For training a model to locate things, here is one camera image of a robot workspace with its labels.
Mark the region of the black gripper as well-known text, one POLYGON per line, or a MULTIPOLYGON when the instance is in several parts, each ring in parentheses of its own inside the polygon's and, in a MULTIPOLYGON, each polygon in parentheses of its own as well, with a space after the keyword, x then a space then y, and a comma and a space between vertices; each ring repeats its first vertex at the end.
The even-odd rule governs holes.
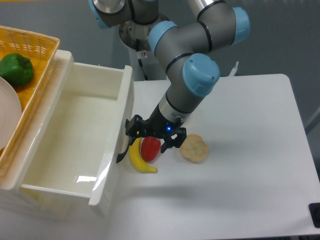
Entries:
POLYGON ((186 119, 186 113, 179 112, 168 103, 159 103, 147 120, 143 120, 138 114, 134 115, 131 120, 126 120, 127 147, 138 138, 155 137, 164 140, 160 147, 161 153, 173 147, 180 148, 187 138, 187 129, 182 127, 186 119))

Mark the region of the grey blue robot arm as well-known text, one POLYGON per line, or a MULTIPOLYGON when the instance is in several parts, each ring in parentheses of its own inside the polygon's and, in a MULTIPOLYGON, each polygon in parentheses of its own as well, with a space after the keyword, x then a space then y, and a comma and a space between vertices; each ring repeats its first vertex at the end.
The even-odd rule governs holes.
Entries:
POLYGON ((250 34, 250 18, 241 7, 230 7, 224 0, 190 0, 188 4, 196 22, 179 27, 161 19, 156 0, 89 1, 101 28, 125 23, 142 27, 142 34, 130 35, 134 48, 147 40, 170 80, 148 119, 135 115, 125 122, 129 146, 138 138, 155 137, 164 141, 161 152, 179 148, 187 137, 183 123, 220 78, 220 69, 209 53, 235 45, 250 34))

